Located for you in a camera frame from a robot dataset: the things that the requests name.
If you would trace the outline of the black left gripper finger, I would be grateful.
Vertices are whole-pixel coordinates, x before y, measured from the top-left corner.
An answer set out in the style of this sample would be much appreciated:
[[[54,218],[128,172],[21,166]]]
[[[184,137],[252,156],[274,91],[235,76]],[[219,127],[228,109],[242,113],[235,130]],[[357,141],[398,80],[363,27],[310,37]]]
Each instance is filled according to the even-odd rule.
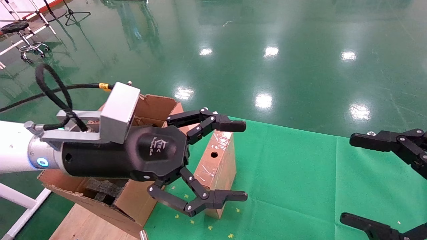
[[[247,200],[248,195],[244,191],[238,190],[206,190],[201,183],[195,179],[194,175],[186,168],[183,167],[179,175],[193,191],[196,198],[191,202],[178,198],[177,196],[162,190],[162,182],[156,180],[148,188],[148,194],[157,202],[162,203],[182,214],[189,217],[201,213],[205,209],[222,209],[227,201],[240,201]]]
[[[168,126],[177,128],[195,124],[186,133],[186,140],[190,145],[197,143],[214,130],[220,132],[244,132],[247,129],[245,121],[231,120],[227,115],[213,113],[207,108],[170,115],[167,117],[166,123]]]

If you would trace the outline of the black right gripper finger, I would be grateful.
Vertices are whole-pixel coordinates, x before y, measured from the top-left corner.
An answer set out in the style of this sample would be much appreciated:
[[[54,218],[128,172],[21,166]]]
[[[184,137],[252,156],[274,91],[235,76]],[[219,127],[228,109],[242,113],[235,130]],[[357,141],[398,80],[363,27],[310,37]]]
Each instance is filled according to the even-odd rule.
[[[427,134],[422,129],[406,132],[380,131],[376,135],[353,133],[350,145],[380,152],[393,152],[424,179],[427,177]]]
[[[364,231],[370,240],[425,240],[427,238],[426,223],[401,233],[390,225],[347,212],[341,213],[340,222],[349,227]]]

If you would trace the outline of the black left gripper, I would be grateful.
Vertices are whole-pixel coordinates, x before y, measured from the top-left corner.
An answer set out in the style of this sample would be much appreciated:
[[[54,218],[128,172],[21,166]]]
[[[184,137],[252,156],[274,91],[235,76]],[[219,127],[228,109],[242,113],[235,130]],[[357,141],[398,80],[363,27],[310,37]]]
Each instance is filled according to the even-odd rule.
[[[133,126],[124,143],[64,143],[65,171],[76,177],[171,183],[188,164],[187,135],[175,126]]]

